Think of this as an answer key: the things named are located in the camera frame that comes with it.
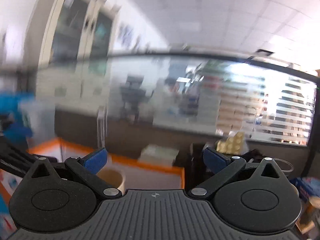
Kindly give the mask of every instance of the gray gripper base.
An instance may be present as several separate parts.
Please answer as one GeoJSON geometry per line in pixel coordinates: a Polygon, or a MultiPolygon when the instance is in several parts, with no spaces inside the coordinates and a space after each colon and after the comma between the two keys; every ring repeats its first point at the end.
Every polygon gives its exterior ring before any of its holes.
{"type": "Polygon", "coordinates": [[[224,224],[203,200],[192,200],[182,190],[128,190],[116,200],[105,200],[90,220],[60,233],[18,230],[10,240],[294,240],[290,231],[253,236],[224,224]]]}

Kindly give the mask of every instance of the beige cabinet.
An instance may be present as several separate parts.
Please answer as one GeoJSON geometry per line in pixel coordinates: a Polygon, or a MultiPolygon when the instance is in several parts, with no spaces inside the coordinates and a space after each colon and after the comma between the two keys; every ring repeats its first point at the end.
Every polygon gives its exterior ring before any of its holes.
{"type": "Polygon", "coordinates": [[[117,15],[103,0],[39,0],[24,58],[26,65],[41,69],[34,84],[36,96],[75,109],[106,104],[110,68],[106,60],[94,58],[112,49],[116,26],[117,15]]]}

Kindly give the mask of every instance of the white wall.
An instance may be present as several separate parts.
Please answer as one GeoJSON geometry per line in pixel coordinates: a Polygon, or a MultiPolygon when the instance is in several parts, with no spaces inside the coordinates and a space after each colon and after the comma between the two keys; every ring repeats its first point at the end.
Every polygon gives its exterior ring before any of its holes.
{"type": "MultiPolygon", "coordinates": [[[[6,62],[21,63],[23,47],[30,16],[37,0],[1,0],[0,3],[0,33],[6,35],[6,62]]],[[[166,49],[167,42],[159,31],[149,22],[131,0],[107,0],[106,6],[121,6],[119,23],[126,23],[134,29],[133,44],[141,35],[142,47],[150,43],[152,48],[166,49]]],[[[114,50],[122,50],[116,42],[114,50]]]]}

